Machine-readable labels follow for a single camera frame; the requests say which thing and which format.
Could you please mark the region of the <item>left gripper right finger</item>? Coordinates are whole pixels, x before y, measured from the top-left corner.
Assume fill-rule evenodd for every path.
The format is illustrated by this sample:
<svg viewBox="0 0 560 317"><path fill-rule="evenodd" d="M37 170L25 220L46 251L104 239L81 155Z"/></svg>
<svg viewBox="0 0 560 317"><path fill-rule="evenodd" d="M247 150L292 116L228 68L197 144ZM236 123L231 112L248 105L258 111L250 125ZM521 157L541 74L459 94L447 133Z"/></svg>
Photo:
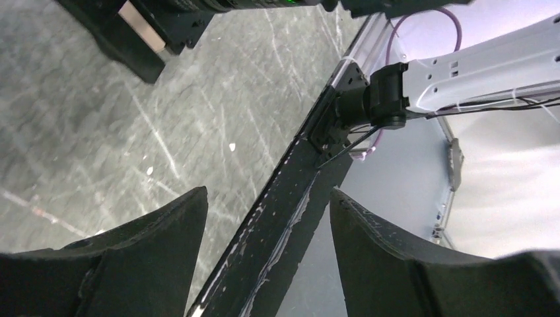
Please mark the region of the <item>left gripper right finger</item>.
<svg viewBox="0 0 560 317"><path fill-rule="evenodd" d="M330 223L349 316L558 316L559 253L491 260L439 246L334 189Z"/></svg>

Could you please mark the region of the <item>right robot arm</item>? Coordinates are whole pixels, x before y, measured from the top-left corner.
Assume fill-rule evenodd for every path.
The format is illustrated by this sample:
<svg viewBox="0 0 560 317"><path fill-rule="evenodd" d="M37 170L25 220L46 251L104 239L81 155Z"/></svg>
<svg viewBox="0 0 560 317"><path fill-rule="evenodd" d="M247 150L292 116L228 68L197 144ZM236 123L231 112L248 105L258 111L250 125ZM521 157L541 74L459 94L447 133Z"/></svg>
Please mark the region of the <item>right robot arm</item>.
<svg viewBox="0 0 560 317"><path fill-rule="evenodd" d="M196 45L217 14L313 7L314 1L62 1L110 59L153 84L165 63ZM398 129L406 120L504 109L532 110L532 94L559 82L559 17L428 59L387 65L359 88L339 93L318 127Z"/></svg>

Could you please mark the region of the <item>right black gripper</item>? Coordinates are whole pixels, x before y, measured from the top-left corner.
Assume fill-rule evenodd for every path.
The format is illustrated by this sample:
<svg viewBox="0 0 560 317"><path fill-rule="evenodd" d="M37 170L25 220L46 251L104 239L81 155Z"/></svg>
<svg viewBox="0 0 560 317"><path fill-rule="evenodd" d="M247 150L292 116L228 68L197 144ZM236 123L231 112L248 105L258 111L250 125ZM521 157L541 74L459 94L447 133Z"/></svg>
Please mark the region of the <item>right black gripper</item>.
<svg viewBox="0 0 560 317"><path fill-rule="evenodd" d="M179 55L195 47L215 15L241 10L337 6L352 18L376 13L392 19L469 1L104 1L66 0L59 5L93 36L111 60L144 83L154 84L165 68L159 52Z"/></svg>

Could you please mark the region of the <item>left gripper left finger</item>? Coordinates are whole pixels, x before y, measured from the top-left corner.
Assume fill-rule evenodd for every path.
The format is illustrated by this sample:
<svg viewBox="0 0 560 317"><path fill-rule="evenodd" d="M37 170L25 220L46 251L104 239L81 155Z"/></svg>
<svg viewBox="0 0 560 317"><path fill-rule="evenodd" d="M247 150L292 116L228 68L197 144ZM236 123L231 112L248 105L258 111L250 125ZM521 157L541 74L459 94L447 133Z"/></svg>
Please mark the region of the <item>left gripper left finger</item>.
<svg viewBox="0 0 560 317"><path fill-rule="evenodd" d="M208 212L197 187L61 249L1 255L2 316L183 316Z"/></svg>

